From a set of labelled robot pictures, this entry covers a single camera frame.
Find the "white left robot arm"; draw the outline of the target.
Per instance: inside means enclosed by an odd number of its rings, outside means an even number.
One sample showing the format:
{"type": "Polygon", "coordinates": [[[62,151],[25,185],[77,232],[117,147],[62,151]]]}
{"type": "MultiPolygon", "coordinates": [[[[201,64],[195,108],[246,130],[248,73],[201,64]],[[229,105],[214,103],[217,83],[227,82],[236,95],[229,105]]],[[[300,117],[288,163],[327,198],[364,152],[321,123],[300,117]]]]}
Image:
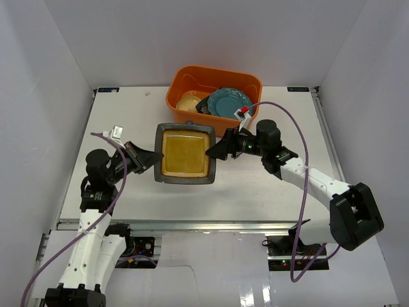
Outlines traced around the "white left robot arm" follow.
{"type": "Polygon", "coordinates": [[[46,306],[105,306],[105,289],[118,260],[135,248],[129,225],[111,224],[114,206],[123,191],[116,184],[124,184],[131,172],[144,173],[163,154],[130,141],[114,147],[113,156],[103,149],[86,156],[77,236],[57,287],[46,291],[46,306]]]}

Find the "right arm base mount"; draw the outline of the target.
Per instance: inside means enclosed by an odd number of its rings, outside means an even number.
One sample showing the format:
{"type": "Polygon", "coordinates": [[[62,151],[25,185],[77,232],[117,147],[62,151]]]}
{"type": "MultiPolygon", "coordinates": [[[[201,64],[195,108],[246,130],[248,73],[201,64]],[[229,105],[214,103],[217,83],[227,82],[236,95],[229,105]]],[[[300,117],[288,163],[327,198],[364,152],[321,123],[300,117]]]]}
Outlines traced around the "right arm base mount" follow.
{"type": "MultiPolygon", "coordinates": [[[[268,268],[270,272],[290,272],[291,255],[295,239],[295,230],[291,223],[263,223],[265,238],[261,245],[266,248],[268,268]]],[[[295,253],[294,272],[302,272],[309,262],[316,256],[317,259],[308,268],[309,271],[329,270],[327,250],[320,254],[321,244],[305,245],[301,240],[297,243],[295,253]]]]}

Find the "black floral square plate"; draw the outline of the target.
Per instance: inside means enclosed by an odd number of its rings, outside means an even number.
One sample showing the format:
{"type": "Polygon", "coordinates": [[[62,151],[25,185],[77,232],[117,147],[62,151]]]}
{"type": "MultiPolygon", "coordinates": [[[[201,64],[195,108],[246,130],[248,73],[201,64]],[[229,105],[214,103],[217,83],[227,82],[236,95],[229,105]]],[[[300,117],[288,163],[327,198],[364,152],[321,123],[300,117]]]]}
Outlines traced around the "black floral square plate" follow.
{"type": "Polygon", "coordinates": [[[208,108],[208,99],[210,97],[207,96],[204,99],[202,99],[197,105],[196,105],[196,111],[200,114],[207,114],[211,115],[211,112],[209,111],[208,108]]]}

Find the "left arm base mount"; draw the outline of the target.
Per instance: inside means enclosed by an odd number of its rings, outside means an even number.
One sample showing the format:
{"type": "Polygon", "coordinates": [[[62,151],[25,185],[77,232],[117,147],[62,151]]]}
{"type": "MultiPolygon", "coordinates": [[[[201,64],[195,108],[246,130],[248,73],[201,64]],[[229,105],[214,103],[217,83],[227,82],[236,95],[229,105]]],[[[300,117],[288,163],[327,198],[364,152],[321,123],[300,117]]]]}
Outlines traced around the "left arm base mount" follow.
{"type": "Polygon", "coordinates": [[[126,249],[121,254],[116,268],[119,269],[154,269],[158,260],[155,258],[156,238],[145,233],[127,231],[126,249]]]}

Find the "teal round scalloped plate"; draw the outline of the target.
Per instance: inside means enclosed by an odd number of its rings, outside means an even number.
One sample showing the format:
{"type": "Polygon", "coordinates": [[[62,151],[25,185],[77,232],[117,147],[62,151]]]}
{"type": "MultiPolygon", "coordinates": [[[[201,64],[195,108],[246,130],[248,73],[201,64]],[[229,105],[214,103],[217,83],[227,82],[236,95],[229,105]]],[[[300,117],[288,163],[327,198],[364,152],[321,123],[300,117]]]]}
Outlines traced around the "teal round scalloped plate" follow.
{"type": "Polygon", "coordinates": [[[208,98],[208,110],[211,115],[222,118],[236,119],[237,109],[252,105],[250,98],[242,91],[234,88],[221,88],[208,98]]]}

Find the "amber square plate black rim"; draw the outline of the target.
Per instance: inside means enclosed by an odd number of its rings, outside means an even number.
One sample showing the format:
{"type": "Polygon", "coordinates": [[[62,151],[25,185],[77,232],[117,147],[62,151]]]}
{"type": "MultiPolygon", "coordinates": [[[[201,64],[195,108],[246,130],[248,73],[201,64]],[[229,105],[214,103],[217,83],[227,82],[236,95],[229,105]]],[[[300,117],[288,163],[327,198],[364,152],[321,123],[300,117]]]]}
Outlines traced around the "amber square plate black rim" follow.
{"type": "Polygon", "coordinates": [[[155,151],[163,157],[154,165],[156,182],[207,185],[215,181],[216,160],[206,151],[216,143],[213,127],[187,123],[161,123],[155,151]]]}

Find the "small yellow square dish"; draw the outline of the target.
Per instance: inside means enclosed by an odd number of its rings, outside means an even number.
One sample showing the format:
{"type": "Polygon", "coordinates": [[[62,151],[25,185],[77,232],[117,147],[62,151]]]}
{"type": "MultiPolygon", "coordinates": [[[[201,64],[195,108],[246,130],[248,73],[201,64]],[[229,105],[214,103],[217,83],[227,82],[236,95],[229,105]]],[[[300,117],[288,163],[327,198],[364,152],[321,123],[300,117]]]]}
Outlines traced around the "small yellow square dish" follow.
{"type": "Polygon", "coordinates": [[[191,113],[196,113],[196,105],[201,101],[201,99],[195,95],[188,95],[180,99],[176,103],[176,109],[180,111],[188,111],[191,113]]]}

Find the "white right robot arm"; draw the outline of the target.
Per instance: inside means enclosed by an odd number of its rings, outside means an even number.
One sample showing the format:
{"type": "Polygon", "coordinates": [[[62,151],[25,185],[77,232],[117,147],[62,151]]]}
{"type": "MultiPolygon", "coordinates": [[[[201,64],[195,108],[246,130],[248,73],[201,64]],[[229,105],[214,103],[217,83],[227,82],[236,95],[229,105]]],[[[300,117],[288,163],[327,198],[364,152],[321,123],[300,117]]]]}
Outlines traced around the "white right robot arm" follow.
{"type": "Polygon", "coordinates": [[[289,249],[296,255],[305,254],[312,244],[326,243],[353,251],[384,229],[380,211],[367,185],[351,185],[308,168],[296,153],[282,145],[281,132],[272,120],[258,122],[255,134],[246,129],[227,129],[206,154],[223,161],[229,155],[259,156],[269,174],[306,190],[328,210],[329,216],[324,219],[303,219],[300,232],[288,239],[289,249]]]}

